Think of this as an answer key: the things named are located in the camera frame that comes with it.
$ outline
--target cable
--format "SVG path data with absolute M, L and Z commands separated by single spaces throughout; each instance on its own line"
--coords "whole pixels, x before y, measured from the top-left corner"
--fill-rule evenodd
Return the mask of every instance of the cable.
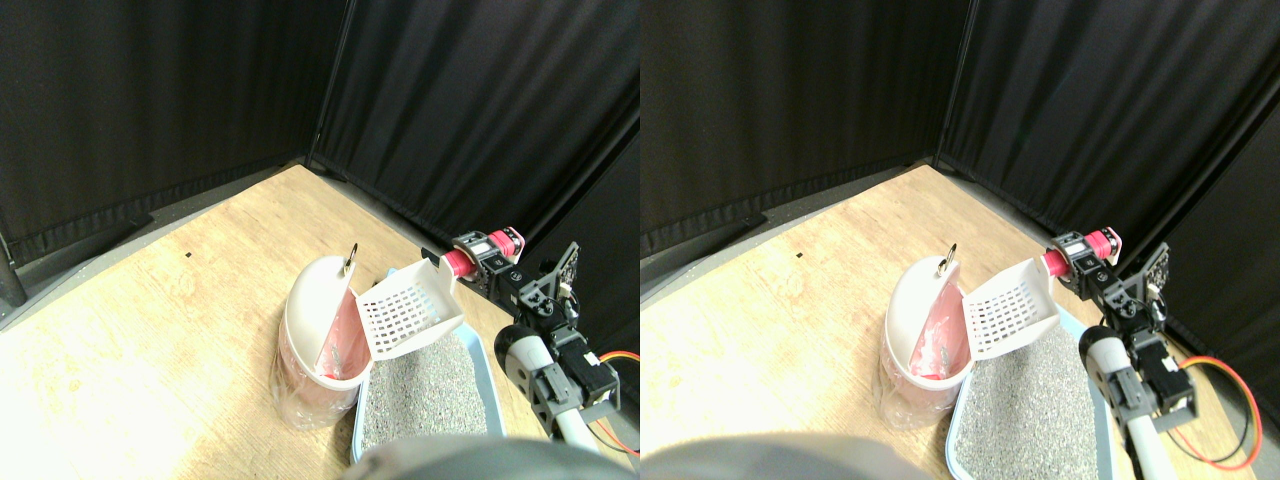
M 616 351 L 612 351 L 609 353 L 602 355 L 600 356 L 600 361 L 602 362 L 607 362 L 609 360 L 618 358 L 618 357 L 635 360 L 636 364 L 640 362 L 640 355 L 631 353 L 631 352 L 627 352 L 625 349 L 616 349 Z M 613 433 L 609 431 L 609 429 L 605 428 L 604 424 L 602 424 L 599 420 L 595 421 L 595 425 L 599 425 L 600 430 L 604 430 L 604 434 L 609 435 L 609 439 L 612 439 L 613 443 L 618 444 L 618 447 L 622 447 L 626 453 L 630 453 L 632 456 L 640 457 L 640 451 L 634 451 L 634 449 L 631 449 L 631 447 L 627 447 L 627 444 L 622 443 L 622 440 L 618 440 L 618 438 L 613 436 Z M 595 430 L 591 430 L 591 434 L 595 435 Z
M 600 430 L 604 430 L 604 434 L 609 435 L 609 439 L 613 440 L 613 443 L 617 443 L 618 447 L 625 448 L 627 451 L 627 453 L 630 453 L 632 456 L 640 457 L 640 452 L 632 451 L 631 447 L 627 447 L 627 444 L 622 443 L 622 440 L 618 440 L 617 436 L 613 436 L 613 433 L 609 431 L 609 429 L 607 426 L 604 426 L 604 424 L 602 424 L 599 420 L 595 421 L 595 425 L 598 425 L 600 428 Z
M 639 355 L 627 352 L 625 349 L 616 349 L 616 351 L 612 351 L 609 353 L 602 355 L 600 356 L 600 361 L 602 362 L 607 362 L 607 361 L 617 358 L 617 357 L 627 357 L 627 358 L 635 360 L 636 362 L 640 361 L 640 356 Z
M 1219 375 L 1225 376 L 1228 380 L 1231 380 L 1231 376 L 1228 375 L 1225 371 L 1222 371 L 1222 370 L 1213 370 L 1213 371 L 1217 372 Z M 1239 384 L 1235 384 L 1235 388 L 1238 390 L 1240 390 L 1240 397 L 1245 397 L 1244 389 L 1240 389 Z M 1251 411 L 1245 411 L 1244 412 L 1244 426 L 1240 428 L 1240 442 L 1238 442 L 1235 444 L 1235 448 L 1231 449 L 1231 453 L 1228 453 L 1228 454 L 1225 454 L 1222 457 L 1219 457 L 1219 458 L 1213 458 L 1213 462 L 1221 463 L 1221 462 L 1225 462 L 1228 460 L 1231 460 L 1231 457 L 1235 457 L 1236 453 L 1240 453 L 1240 451 L 1244 449 L 1244 442 L 1247 442 L 1249 439 L 1249 426 L 1253 425 L 1252 415 L 1253 415 L 1253 412 L 1251 412 Z M 1183 453 L 1185 453 L 1188 457 L 1194 458 L 1197 462 L 1204 463 L 1203 460 L 1201 460 L 1199 457 L 1197 457 L 1194 453 L 1192 453 L 1190 451 L 1188 451 L 1187 447 L 1183 447 L 1183 444 L 1178 442 L 1178 438 L 1174 436 L 1174 431 L 1172 430 L 1166 430 L 1165 435 L 1169 435 L 1169 442 L 1171 442 L 1174 444 L 1174 447 L 1178 447 L 1178 449 L 1183 451 Z
M 586 429 L 591 430 L 591 436 L 595 436 L 596 440 L 600 440 L 600 444 L 604 445 L 605 448 L 608 448 L 611 451 L 614 451 L 614 452 L 618 452 L 618 453 L 627 453 L 627 451 L 617 448 L 617 447 L 613 447 L 608 442 L 604 442 L 604 439 L 600 438 L 600 434 L 595 433 L 595 429 L 593 429 L 590 425 L 588 425 Z
M 1174 433 L 1176 433 L 1178 436 L 1183 439 L 1183 443 L 1187 444 L 1187 448 L 1189 448 L 1193 453 L 1196 453 L 1196 457 L 1198 457 L 1199 461 L 1202 461 L 1204 463 L 1208 463 L 1213 468 L 1225 470 L 1225 471 L 1235 471 L 1235 470 L 1240 470 L 1240 468 L 1248 467 L 1249 465 L 1253 465 L 1253 461 L 1258 458 L 1258 452 L 1262 451 L 1262 416 L 1258 413 L 1258 402 L 1253 398 L 1253 390 L 1249 390 L 1249 385 L 1244 384 L 1244 379 L 1240 379 L 1240 375 L 1236 374 L 1235 370 L 1231 370 L 1230 366 L 1226 366 L 1226 364 L 1224 364 L 1221 360 L 1217 360 L 1217 358 L 1213 358 L 1213 357 L 1206 357 L 1206 356 L 1190 357 L 1190 358 L 1184 360 L 1178 366 L 1180 369 L 1187 369 L 1188 366 L 1201 365 L 1201 364 L 1212 365 L 1212 366 L 1216 366 L 1216 367 L 1221 369 L 1222 371 L 1228 372 L 1231 376 L 1231 379 L 1235 380 L 1235 383 L 1238 385 L 1240 385 L 1240 389 L 1244 390 L 1245 398 L 1249 399 L 1249 413 L 1253 415 L 1253 430 L 1254 430 L 1254 435 L 1253 435 L 1253 452 L 1249 453 L 1249 458 L 1247 458 L 1244 461 L 1244 463 L 1234 465 L 1234 466 L 1226 466 L 1226 465 L 1219 463 L 1217 461 L 1210 460 L 1203 453 L 1201 453 L 1198 449 L 1196 449 L 1196 445 L 1193 445 L 1190 443 L 1190 440 L 1188 440 L 1187 436 L 1183 435 L 1183 433 L 1179 431 L 1178 429 L 1174 429 Z

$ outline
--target plastic bag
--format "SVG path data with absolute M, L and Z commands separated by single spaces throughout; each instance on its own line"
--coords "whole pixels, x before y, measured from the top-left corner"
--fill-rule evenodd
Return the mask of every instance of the plastic bag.
M 964 323 L 964 294 L 955 283 L 942 287 L 942 293 L 929 310 L 924 330 L 911 352 L 911 374 L 929 380 L 948 379 L 969 364 L 969 333 Z
M 969 334 L 965 328 L 964 294 L 948 282 L 929 308 L 906 369 L 929 380 L 950 379 L 969 364 Z M 888 339 L 881 343 L 881 369 L 876 381 L 876 406 L 884 422 L 899 430 L 937 424 L 951 412 L 960 383 L 942 390 L 913 384 L 893 364 Z
M 338 310 L 316 371 L 332 379 L 347 380 L 364 372 L 371 358 L 351 291 Z M 270 388 L 280 419 L 298 430 L 337 424 L 356 404 L 360 393 L 358 388 L 333 390 L 307 378 L 289 348 L 283 320 L 276 335 L 275 360 L 271 362 Z
M 893 365 L 888 344 L 881 343 L 881 367 L 874 383 L 877 411 L 884 422 L 899 430 L 937 424 L 955 406 L 960 385 L 931 392 L 911 384 Z

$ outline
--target slotted scoop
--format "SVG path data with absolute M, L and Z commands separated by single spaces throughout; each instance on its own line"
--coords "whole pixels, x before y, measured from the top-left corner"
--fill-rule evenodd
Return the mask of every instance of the slotted scoop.
M 964 297 L 965 326 L 974 360 L 1023 348 L 1057 325 L 1053 283 L 1041 257 L 992 276 Z
M 375 361 L 392 360 L 426 347 L 462 324 L 453 298 L 453 269 L 442 257 L 397 270 L 356 298 L 365 339 Z

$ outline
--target metal frame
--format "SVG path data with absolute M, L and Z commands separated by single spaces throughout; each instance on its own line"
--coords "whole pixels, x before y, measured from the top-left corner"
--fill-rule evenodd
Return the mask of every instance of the metal frame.
M 18 264 L 9 256 L 9 243 L 0 236 L 0 300 L 4 300 L 14 308 L 27 303 L 27 291 L 22 288 L 18 279 Z

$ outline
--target red cylinder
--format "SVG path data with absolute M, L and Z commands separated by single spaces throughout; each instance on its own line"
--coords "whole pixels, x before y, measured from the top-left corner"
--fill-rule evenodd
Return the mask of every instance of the red cylinder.
M 490 233 L 489 239 L 492 239 L 493 243 L 498 246 L 498 250 L 502 250 L 502 256 L 509 257 L 512 255 L 516 255 L 516 242 L 513 242 L 511 237 L 507 236 L 506 232 L 498 230 Z
M 444 253 L 444 259 L 449 261 L 454 276 L 467 276 L 476 271 L 476 264 L 471 262 L 471 257 L 461 250 L 451 250 Z

